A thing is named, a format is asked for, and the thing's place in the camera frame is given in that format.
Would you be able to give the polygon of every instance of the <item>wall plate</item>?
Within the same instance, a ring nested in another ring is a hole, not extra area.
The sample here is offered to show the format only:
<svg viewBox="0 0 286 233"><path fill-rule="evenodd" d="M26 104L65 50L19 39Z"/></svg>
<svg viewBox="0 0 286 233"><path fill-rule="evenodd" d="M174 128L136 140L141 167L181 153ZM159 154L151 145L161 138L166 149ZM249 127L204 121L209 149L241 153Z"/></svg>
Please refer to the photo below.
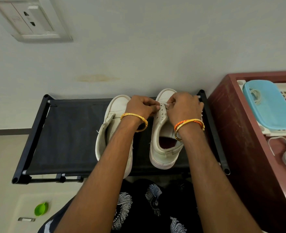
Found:
<svg viewBox="0 0 286 233"><path fill-rule="evenodd" d="M73 39L69 35L66 25L60 13L57 13L57 8L53 0L0 0L5 2L19 3L28 2L30 5L39 5L45 13L49 24L53 31L47 31L44 34L37 34L33 30L32 34L21 34L16 27L9 21L0 9L0 24L5 28L10 35L17 41L24 43L50 43L50 42L72 42Z"/></svg>

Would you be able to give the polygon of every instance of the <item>white wall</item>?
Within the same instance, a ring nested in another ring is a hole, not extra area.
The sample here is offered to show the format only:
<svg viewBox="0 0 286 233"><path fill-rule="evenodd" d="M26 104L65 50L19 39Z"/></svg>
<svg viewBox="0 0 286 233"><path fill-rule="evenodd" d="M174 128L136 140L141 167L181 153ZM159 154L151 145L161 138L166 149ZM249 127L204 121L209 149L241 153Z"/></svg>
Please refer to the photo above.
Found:
<svg viewBox="0 0 286 233"><path fill-rule="evenodd" d="M0 26L0 129L41 98L211 93L227 73L286 70L286 0L55 0L73 43L25 44Z"/></svg>
<svg viewBox="0 0 286 233"><path fill-rule="evenodd" d="M24 216L19 215L19 217L35 217L32 214L32 210L37 204L40 204L38 202L38 194L42 194L45 198L45 196L49 196L54 193L69 193L67 197L65 196L65 198L63 197L61 200L63 203L60 203L60 201L58 202L58 200L53 200L53 203L50 204L53 210L51 209L52 211L36 219L34 222L36 227L34 227L32 231L28 231L28 233L35 233L50 216L56 213L56 208L60 209L61 206L75 195L82 185L81 183L73 182L36 183L28 185L11 184L11 179L16 170L27 137L28 135L0 136L0 233L8 232L10 228L10 232L17 232L14 231L13 226L17 223L18 216L14 216L15 211L19 208L17 205L21 200L25 198L32 199L32 197L34 199L34 201L31 201L32 205L29 206L31 211L28 211L28 214L25 214Z"/></svg>

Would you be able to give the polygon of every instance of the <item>bracelet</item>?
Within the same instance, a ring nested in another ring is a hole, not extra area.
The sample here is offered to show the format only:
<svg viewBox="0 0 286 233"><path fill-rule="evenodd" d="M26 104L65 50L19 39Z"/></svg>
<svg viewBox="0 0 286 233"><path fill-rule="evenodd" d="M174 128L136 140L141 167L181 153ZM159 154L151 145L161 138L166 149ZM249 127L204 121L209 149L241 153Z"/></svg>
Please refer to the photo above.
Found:
<svg viewBox="0 0 286 233"><path fill-rule="evenodd" d="M203 121L201 121L200 119L187 119L187 120L183 120L183 121L177 123L177 124L174 126L174 130L175 130L175 135L174 135L174 136L175 136L175 139L176 139L177 141L182 141L182 139L180 139L179 137L177 137L177 132L179 131L179 129L180 129L183 125L185 125L185 124L187 124L187 123L189 123L189 122L199 123L200 128L201 128L203 131L205 130L205 125L203 124Z"/></svg>
<svg viewBox="0 0 286 233"><path fill-rule="evenodd" d="M142 120L145 122L145 128L143 128L143 129L141 129L141 130L136 130L136 132L142 132L142 131L144 131L144 130L147 128L148 121L147 121L145 118L143 118L142 116L138 115L138 114L133 114L133 113L123 113L123 114L122 114L122 116L120 116L120 120L121 120L123 117L127 116L127 115L133 115L133 116L136 116L136 117L138 117L138 118L142 119Z"/></svg>

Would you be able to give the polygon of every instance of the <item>shoe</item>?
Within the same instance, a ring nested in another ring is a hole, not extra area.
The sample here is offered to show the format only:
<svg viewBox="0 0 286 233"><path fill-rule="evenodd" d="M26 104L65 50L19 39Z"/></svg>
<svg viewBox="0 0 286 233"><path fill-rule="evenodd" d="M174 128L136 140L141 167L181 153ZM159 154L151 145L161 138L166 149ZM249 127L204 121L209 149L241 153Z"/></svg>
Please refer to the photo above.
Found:
<svg viewBox="0 0 286 233"><path fill-rule="evenodd" d="M112 101L109 103L104 116L104 122L101 125L97 140L95 142L95 156L97 157L98 161L102 156L110 139L112 138L114 132L116 131L120 123L120 117L125 112L127 103L130 99L131 98L129 96L119 95L112 99ZM129 157L124 178L129 175L132 168L132 145L133 139L129 150Z"/></svg>
<svg viewBox="0 0 286 233"><path fill-rule="evenodd" d="M174 128L164 105L174 93L176 91L173 89L164 89L156 98L160 103L160 110L154 115L149 159L156 168L160 169L171 168L183 148L183 143L175 139Z"/></svg>

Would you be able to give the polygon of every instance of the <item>blue lid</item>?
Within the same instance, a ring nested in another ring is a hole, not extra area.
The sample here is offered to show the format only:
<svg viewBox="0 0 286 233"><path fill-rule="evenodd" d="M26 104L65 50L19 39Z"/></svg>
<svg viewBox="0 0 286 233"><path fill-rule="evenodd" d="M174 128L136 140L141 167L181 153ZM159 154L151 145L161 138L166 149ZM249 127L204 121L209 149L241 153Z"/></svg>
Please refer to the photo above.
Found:
<svg viewBox="0 0 286 233"><path fill-rule="evenodd" d="M259 92L260 101L255 103L254 94L250 90ZM286 101L278 87L267 80L252 80L243 86L243 94L256 120L269 130L286 130Z"/></svg>

